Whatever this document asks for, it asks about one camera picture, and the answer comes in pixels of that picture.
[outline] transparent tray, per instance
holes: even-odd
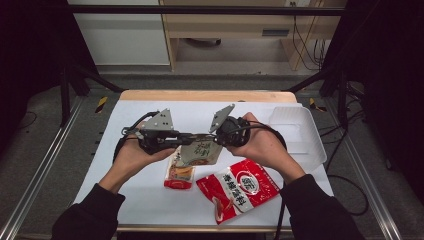
[[[309,109],[276,107],[268,124],[284,137],[288,152],[306,173],[314,171],[327,160]]]

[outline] black jacket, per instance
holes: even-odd
[[[352,217],[336,198],[325,194],[312,175],[282,189],[296,239],[364,239]],[[87,197],[67,209],[53,226],[52,240],[110,240],[125,197],[96,184]]]

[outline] wrist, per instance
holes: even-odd
[[[286,184],[290,184],[294,180],[303,177],[306,173],[302,167],[290,156],[283,157],[274,168],[283,177]]]
[[[113,168],[100,180],[99,186],[105,190],[117,194],[121,189],[122,185],[128,181],[128,178],[121,176],[113,171]]]

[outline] package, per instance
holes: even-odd
[[[181,146],[178,147],[169,157],[168,168],[166,171],[163,185],[172,189],[190,189],[193,184],[194,167],[177,167],[176,164],[181,160]]]
[[[196,183],[215,205],[217,224],[264,204],[280,191],[265,169],[250,159],[199,179]]]
[[[195,134],[196,140],[180,149],[181,157],[175,163],[177,167],[214,165],[222,146],[212,141],[209,134]]]

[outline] red snack bag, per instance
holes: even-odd
[[[196,181],[215,205],[217,224],[253,209],[278,195],[279,188],[265,169],[245,159]]]
[[[190,189],[193,176],[194,176],[194,167],[177,167],[176,163],[181,159],[181,147],[178,147],[177,150],[169,157],[168,168],[166,171],[165,181],[163,185],[166,188],[172,189]]]

